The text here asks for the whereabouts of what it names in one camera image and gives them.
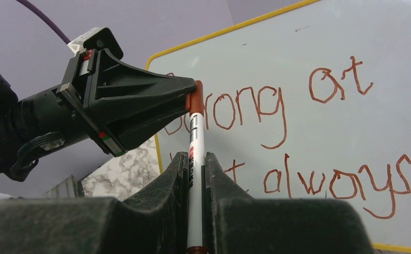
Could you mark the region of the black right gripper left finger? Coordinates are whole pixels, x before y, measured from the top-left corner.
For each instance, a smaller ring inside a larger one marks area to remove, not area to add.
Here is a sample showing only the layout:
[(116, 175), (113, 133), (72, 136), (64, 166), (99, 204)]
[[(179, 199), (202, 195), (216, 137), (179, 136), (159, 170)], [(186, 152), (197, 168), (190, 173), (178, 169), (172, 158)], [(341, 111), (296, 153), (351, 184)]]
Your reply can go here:
[(124, 201), (4, 199), (0, 253), (185, 253), (186, 152)]

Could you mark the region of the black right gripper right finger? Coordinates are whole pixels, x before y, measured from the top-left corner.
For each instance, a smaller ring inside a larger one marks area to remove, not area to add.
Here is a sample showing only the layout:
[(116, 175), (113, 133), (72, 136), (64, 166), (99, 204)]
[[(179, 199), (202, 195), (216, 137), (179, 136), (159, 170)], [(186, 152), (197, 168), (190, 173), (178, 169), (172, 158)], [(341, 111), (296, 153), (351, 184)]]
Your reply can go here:
[(353, 207), (336, 199), (256, 199), (205, 159), (205, 240), (211, 253), (373, 253)]

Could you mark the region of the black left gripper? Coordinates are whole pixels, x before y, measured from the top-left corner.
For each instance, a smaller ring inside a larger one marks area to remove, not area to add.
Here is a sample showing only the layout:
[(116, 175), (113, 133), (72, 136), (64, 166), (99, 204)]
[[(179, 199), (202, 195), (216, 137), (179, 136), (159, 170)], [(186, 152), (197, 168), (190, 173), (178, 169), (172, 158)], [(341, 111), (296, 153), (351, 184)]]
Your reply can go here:
[(192, 78), (130, 66), (108, 49), (75, 53), (54, 92), (73, 122), (62, 127), (63, 147), (91, 139), (119, 157), (189, 112), (196, 88)]

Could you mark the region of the white brown whiteboard marker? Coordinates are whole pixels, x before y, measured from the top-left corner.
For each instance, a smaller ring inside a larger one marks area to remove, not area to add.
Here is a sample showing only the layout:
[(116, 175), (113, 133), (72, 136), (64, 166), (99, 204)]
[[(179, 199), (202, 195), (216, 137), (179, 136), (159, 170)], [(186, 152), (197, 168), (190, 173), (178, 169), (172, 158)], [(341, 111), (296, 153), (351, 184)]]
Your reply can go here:
[(205, 166), (204, 118), (202, 113), (190, 115), (189, 143), (189, 190), (187, 253), (206, 253), (203, 237), (204, 188), (203, 167)]

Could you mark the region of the brown marker cap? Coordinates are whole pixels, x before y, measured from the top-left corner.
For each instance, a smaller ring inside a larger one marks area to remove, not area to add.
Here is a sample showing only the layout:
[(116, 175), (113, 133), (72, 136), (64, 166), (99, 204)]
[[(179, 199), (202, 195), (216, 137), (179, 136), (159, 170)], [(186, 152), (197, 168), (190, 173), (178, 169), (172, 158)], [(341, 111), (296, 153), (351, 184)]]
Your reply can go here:
[(195, 84), (196, 90), (187, 96), (186, 109), (190, 115), (194, 113), (204, 115), (203, 83), (200, 80), (196, 80)]

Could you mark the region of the yellow framed whiteboard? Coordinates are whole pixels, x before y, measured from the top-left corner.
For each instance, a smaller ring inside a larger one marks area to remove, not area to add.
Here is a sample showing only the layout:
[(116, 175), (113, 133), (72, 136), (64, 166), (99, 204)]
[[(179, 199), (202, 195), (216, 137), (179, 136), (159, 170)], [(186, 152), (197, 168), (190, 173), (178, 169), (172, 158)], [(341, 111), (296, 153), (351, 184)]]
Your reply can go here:
[(411, 1), (302, 1), (147, 69), (203, 82), (205, 148), (250, 195), (345, 200), (411, 252)]

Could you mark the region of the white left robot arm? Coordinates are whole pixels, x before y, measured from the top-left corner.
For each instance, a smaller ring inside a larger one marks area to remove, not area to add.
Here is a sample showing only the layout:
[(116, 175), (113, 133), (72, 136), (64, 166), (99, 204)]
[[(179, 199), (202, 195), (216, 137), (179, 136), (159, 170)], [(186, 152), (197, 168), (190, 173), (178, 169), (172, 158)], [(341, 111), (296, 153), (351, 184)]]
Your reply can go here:
[(189, 110), (191, 78), (121, 62), (108, 49), (77, 53), (61, 84), (18, 99), (0, 75), (0, 174), (23, 182), (40, 158), (86, 139), (119, 157)]

